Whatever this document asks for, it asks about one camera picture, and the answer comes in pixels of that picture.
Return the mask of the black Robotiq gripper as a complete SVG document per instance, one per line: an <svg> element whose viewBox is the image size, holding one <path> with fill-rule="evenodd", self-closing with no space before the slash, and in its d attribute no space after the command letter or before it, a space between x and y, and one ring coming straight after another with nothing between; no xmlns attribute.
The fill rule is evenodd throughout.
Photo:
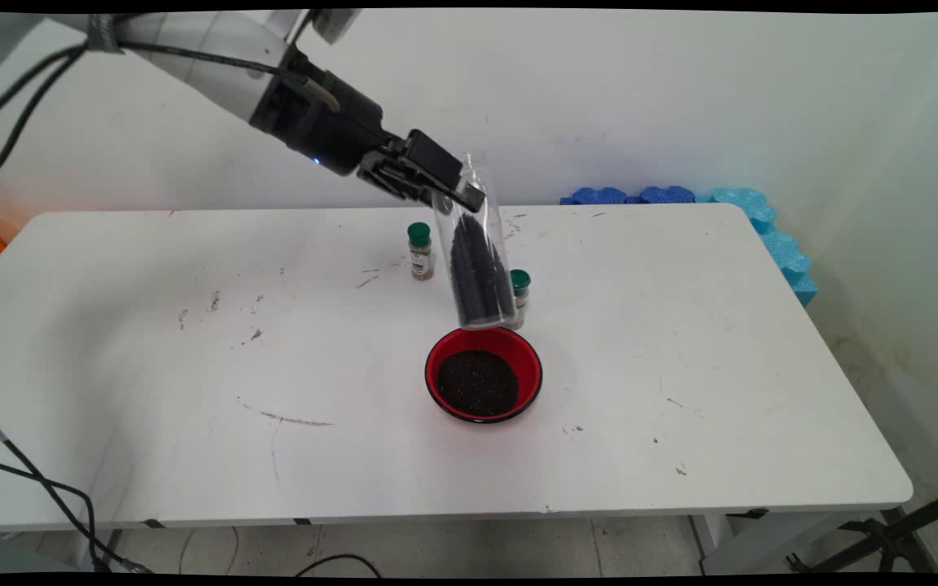
<svg viewBox="0 0 938 586"><path fill-rule="evenodd" d="M485 192L462 181L464 164L424 131L413 129L403 160L393 152L398 136L384 130L384 109L360 90L320 69L295 46L284 52L280 74L265 87L250 125L324 168L357 177L395 198L441 210L455 204L479 212Z"/></svg>

